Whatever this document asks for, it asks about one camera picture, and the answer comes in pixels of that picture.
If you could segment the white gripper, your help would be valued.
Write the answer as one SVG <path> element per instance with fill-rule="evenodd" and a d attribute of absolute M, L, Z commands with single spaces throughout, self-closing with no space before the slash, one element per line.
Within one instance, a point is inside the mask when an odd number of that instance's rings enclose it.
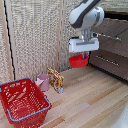
<path fill-rule="evenodd" d="M 89 41 L 83 41 L 82 39 L 70 39 L 69 40 L 69 52 L 78 53 L 85 51 L 94 51 L 99 49 L 99 41 L 97 38 L 91 38 Z M 86 59 L 89 58 L 89 52 L 86 53 Z"/>

